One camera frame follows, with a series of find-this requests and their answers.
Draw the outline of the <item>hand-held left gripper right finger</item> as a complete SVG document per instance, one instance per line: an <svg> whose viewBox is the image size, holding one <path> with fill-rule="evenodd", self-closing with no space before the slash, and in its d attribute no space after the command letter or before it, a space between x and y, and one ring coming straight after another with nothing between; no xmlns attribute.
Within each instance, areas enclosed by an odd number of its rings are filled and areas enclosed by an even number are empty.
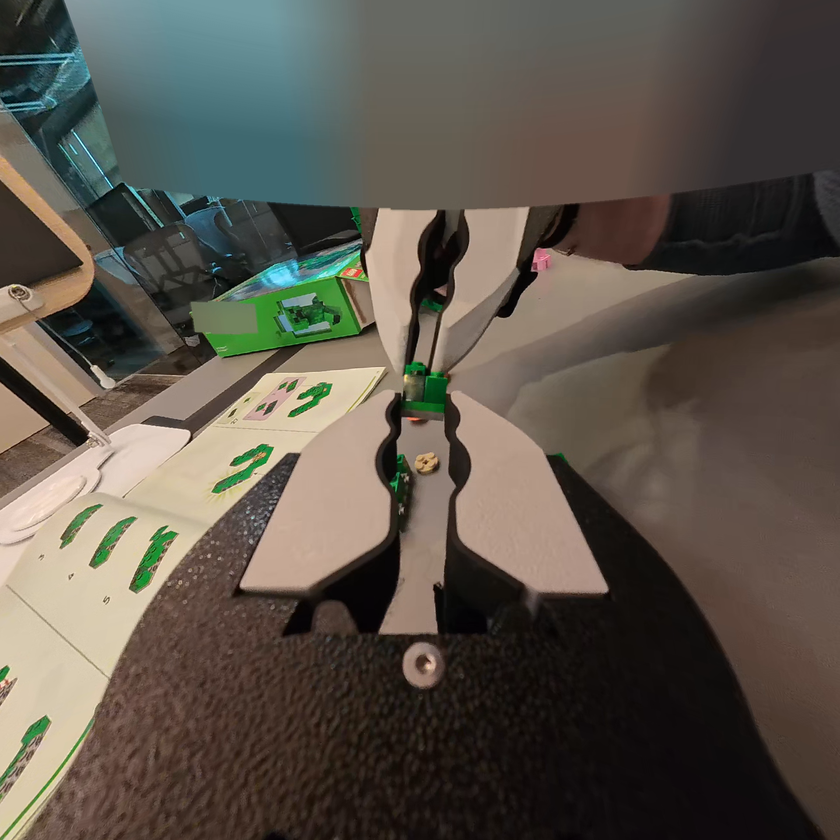
<svg viewBox="0 0 840 840"><path fill-rule="evenodd" d="M445 408L449 501L445 588L471 609L603 598L608 584L549 457L467 394Z"/></svg>

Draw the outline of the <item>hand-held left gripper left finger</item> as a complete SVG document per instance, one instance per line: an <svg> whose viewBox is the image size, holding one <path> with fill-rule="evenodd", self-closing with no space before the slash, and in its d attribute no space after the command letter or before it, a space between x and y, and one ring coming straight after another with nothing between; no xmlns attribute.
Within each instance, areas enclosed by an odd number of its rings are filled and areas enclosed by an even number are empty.
<svg viewBox="0 0 840 840"><path fill-rule="evenodd" d="M300 454L239 589L314 599L392 544L396 500L385 456L402 398L381 392L342 415Z"/></svg>

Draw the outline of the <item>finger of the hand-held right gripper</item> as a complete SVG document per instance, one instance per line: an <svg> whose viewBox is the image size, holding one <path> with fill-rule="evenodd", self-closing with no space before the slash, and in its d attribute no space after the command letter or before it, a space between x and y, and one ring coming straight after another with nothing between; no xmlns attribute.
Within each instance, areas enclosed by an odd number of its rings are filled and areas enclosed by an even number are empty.
<svg viewBox="0 0 840 840"><path fill-rule="evenodd" d="M438 210L361 209L364 272L374 319L395 373L413 362L417 346L417 290Z"/></svg>
<svg viewBox="0 0 840 840"><path fill-rule="evenodd" d="M472 351L519 274L528 207L467 209L458 233L466 236L453 268L447 303L438 319L432 371L449 373Z"/></svg>

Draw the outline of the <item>green and grey brick assembly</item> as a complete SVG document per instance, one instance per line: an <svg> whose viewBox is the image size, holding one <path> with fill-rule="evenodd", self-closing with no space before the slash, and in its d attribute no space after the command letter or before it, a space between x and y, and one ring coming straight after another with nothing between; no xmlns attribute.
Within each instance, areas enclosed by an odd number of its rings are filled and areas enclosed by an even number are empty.
<svg viewBox="0 0 840 840"><path fill-rule="evenodd" d="M443 421L448 376L421 362L407 364L403 376L402 416L413 421Z"/></svg>

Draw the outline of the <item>person's right forearm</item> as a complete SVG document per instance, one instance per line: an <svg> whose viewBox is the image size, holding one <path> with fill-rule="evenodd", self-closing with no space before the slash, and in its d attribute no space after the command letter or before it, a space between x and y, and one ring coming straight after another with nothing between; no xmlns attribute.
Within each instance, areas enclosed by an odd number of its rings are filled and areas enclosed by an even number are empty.
<svg viewBox="0 0 840 840"><path fill-rule="evenodd" d="M655 247L630 270L731 276L839 256L839 171L672 195Z"/></svg>

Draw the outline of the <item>grey desk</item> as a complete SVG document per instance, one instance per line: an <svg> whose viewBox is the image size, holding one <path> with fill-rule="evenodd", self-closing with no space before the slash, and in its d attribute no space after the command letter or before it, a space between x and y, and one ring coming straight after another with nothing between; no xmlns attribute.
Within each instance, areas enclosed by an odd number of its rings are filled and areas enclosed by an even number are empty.
<svg viewBox="0 0 840 840"><path fill-rule="evenodd" d="M838 838L838 260L694 278L556 259L455 385L672 566Z"/></svg>

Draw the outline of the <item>person's right hand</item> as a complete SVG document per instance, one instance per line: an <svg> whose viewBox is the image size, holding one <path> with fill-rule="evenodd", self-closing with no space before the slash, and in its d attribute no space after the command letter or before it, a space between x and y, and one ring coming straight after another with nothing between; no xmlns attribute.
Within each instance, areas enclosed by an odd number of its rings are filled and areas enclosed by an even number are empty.
<svg viewBox="0 0 840 840"><path fill-rule="evenodd" d="M621 266L636 266L651 254L663 235L672 195L659 194L582 203L569 233L554 247Z"/></svg>

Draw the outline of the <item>green brick with white marks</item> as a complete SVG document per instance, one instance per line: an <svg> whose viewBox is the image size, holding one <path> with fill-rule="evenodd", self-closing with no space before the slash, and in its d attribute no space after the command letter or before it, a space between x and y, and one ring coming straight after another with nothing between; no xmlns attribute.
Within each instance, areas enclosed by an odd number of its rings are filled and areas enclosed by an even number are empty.
<svg viewBox="0 0 840 840"><path fill-rule="evenodd" d="M413 471L404 454L398 454L396 457L391 488L396 500L398 521L403 529L408 520L413 496Z"/></svg>

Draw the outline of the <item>green brick set box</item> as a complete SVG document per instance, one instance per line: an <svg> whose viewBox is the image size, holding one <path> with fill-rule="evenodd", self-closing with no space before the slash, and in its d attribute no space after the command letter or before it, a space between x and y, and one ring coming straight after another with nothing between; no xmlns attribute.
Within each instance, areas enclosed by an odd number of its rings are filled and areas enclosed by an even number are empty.
<svg viewBox="0 0 840 840"><path fill-rule="evenodd" d="M375 321L361 241L270 266L194 302L192 320L221 358L358 335Z"/></svg>

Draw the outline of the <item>white lamp base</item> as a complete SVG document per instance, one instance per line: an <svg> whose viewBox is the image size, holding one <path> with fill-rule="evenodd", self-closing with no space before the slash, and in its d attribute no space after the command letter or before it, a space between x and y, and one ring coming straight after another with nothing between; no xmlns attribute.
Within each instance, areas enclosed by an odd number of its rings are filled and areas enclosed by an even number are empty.
<svg viewBox="0 0 840 840"><path fill-rule="evenodd" d="M34 373L37 385L46 389L47 396L62 413L77 421L85 445L80 455L2 509L2 546L31 539L60 510L94 490L104 489L112 496L125 496L189 442L191 433L174 426L132 424L113 434L105 433L68 394L36 370L35 363L24 351L16 350L5 338L2 344Z"/></svg>

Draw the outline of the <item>black office chair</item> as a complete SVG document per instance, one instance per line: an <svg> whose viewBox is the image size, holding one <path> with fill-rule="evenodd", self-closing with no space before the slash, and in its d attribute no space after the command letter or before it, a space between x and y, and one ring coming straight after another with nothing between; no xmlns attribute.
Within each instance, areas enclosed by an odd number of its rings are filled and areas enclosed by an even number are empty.
<svg viewBox="0 0 840 840"><path fill-rule="evenodd" d="M122 257L165 313L212 300L223 291L218 253L186 224L146 232L122 247Z"/></svg>

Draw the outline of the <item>brick instruction booklet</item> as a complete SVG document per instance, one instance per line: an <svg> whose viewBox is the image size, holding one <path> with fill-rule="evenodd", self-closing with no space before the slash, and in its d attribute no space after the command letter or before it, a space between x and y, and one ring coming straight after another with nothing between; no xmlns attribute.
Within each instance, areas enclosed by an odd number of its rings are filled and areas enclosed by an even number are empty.
<svg viewBox="0 0 840 840"><path fill-rule="evenodd" d="M267 374L126 495L98 489L38 530L2 586L2 838L24 832L68 771L134 627L176 565L384 372Z"/></svg>

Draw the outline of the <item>wood framed dark panel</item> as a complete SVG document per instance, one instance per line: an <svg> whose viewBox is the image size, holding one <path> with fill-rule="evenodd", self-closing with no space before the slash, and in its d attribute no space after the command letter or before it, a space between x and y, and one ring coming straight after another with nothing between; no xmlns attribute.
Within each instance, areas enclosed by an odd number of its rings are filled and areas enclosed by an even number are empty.
<svg viewBox="0 0 840 840"><path fill-rule="evenodd" d="M1 333L76 305L89 292L89 248L15 168L1 159Z"/></svg>

